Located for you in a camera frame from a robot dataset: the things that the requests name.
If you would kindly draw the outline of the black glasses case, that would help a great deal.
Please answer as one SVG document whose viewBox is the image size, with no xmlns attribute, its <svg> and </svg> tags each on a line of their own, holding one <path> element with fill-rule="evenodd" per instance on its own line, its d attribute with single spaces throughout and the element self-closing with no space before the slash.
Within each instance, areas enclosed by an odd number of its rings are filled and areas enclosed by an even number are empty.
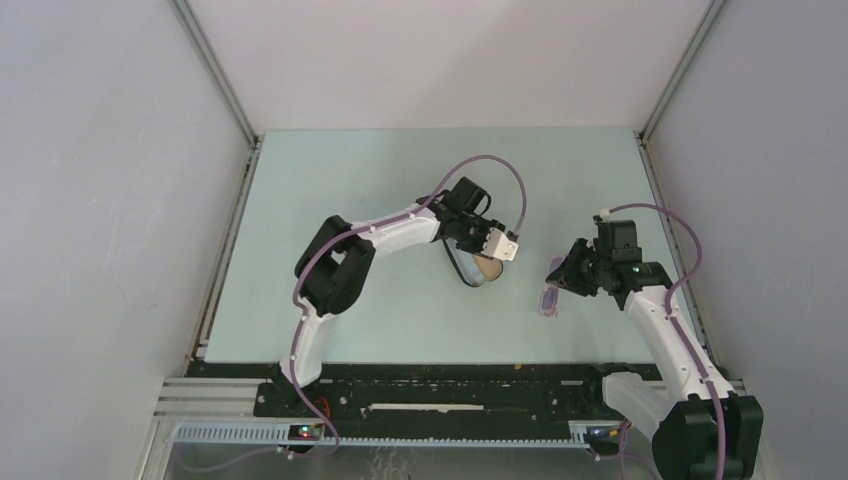
<svg viewBox="0 0 848 480">
<path fill-rule="evenodd" d="M 498 280 L 504 272 L 501 260 L 488 259 L 460 250 L 454 239 L 443 239 L 442 245 L 460 281 L 467 287 L 479 288 Z"/>
</svg>

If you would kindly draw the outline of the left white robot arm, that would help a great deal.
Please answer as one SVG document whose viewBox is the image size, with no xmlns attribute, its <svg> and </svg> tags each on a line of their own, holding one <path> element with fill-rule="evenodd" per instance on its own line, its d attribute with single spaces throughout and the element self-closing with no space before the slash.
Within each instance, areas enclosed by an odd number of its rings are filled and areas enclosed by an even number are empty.
<svg viewBox="0 0 848 480">
<path fill-rule="evenodd" d="M 327 218 L 295 266 L 296 305 L 302 310 L 289 358 L 280 362 L 288 380 L 277 402 L 292 416 L 304 416 L 316 403 L 311 385 L 322 371 L 335 318 L 359 298 L 373 262 L 415 245 L 439 242 L 460 281 L 471 288 L 494 281 L 503 263 L 463 249 L 495 221 L 483 217 L 491 196 L 470 179 L 430 200 L 421 197 L 404 210 L 368 222 Z"/>
</svg>

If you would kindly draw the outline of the blue cleaning cloth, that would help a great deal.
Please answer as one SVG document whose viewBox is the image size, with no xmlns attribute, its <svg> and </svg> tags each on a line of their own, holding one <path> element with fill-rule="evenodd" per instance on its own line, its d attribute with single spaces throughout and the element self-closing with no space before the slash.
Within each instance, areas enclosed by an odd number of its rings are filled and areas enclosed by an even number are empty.
<svg viewBox="0 0 848 480">
<path fill-rule="evenodd" d="M 475 263 L 473 255 L 462 250 L 456 250 L 455 258 L 465 283 L 477 287 L 485 282 L 485 277 Z"/>
</svg>

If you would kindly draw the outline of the pink transparent sunglasses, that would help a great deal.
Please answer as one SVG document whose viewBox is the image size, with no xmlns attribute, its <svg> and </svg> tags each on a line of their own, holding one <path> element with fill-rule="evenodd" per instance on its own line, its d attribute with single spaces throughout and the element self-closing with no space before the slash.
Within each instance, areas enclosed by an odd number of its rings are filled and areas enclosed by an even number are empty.
<svg viewBox="0 0 848 480">
<path fill-rule="evenodd" d="M 564 260 L 564 256 L 554 257 L 549 262 L 547 275 L 550 275 L 560 267 Z M 558 296 L 559 288 L 551 284 L 546 284 L 540 296 L 538 314 L 543 317 L 556 317 L 558 315 Z"/>
</svg>

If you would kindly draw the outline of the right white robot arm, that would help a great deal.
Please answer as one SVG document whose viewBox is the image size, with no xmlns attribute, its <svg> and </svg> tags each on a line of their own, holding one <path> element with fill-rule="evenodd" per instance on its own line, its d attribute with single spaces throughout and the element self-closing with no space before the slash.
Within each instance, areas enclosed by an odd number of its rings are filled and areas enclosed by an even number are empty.
<svg viewBox="0 0 848 480">
<path fill-rule="evenodd" d="M 613 372 L 583 388 L 583 408 L 596 418 L 617 411 L 649 438 L 663 479 L 752 478 L 760 403 L 739 394 L 698 343 L 664 267 L 643 260 L 635 222 L 594 222 L 596 237 L 577 239 L 547 281 L 583 297 L 611 296 L 645 341 L 665 391 L 636 373 Z"/>
</svg>

